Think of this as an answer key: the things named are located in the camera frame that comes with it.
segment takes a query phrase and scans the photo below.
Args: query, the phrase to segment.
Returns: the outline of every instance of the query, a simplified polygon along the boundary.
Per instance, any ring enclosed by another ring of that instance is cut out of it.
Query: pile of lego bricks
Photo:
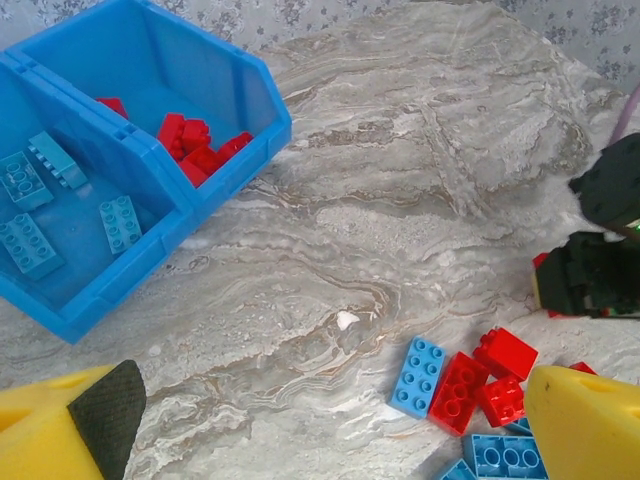
[[[128,118],[120,99],[97,98],[96,100]],[[157,139],[178,163],[191,184],[197,188],[231,157],[246,147],[253,137],[250,133],[243,132],[216,151],[210,146],[213,139],[204,120],[185,118],[179,113],[169,113],[158,131]]]
[[[458,352],[446,367],[445,357],[442,348],[415,337],[389,400],[407,415],[428,418],[451,435],[464,437],[464,458],[447,464],[434,480],[547,480],[521,386],[538,352],[508,330],[494,328],[480,338],[472,356]],[[595,375],[584,362],[571,368]],[[477,409],[492,427],[517,435],[467,435]]]
[[[80,166],[47,132],[30,138],[23,151],[0,159],[0,181],[13,204],[22,211],[0,223],[0,243],[20,272],[33,281],[65,264],[29,213],[55,200],[34,168],[35,162],[44,166],[65,189],[76,190],[88,183]],[[106,241],[114,255],[127,250],[142,236],[128,196],[102,203],[96,215],[102,219]]]

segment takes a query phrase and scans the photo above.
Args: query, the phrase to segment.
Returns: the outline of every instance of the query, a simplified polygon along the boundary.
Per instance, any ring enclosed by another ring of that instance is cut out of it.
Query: black rubber pad
[[[138,365],[125,360],[69,404],[71,418],[105,480],[122,480],[147,393]]]

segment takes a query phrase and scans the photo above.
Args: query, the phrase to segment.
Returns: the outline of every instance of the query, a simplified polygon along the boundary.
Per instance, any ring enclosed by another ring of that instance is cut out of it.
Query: white speck
[[[359,322],[360,319],[351,312],[338,312],[338,328],[342,331],[349,328],[352,323]]]

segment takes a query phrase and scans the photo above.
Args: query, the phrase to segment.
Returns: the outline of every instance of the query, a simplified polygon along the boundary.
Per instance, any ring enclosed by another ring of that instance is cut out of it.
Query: red 2x2 lego brick
[[[502,427],[524,417],[524,391],[511,375],[480,387],[476,399],[492,427]]]
[[[519,382],[529,376],[538,351],[504,328],[494,328],[482,336],[473,357],[500,379],[513,375]]]

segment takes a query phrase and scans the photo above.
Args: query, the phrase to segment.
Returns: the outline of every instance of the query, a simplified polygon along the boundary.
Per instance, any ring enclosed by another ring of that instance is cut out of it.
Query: black plastic part
[[[640,244],[576,232],[536,269],[540,304],[568,316],[640,318]]]
[[[125,360],[67,407],[105,480],[122,480],[147,394],[140,370]]]
[[[589,171],[569,182],[569,188],[588,221],[640,241],[636,228],[640,227],[640,133],[605,148]]]

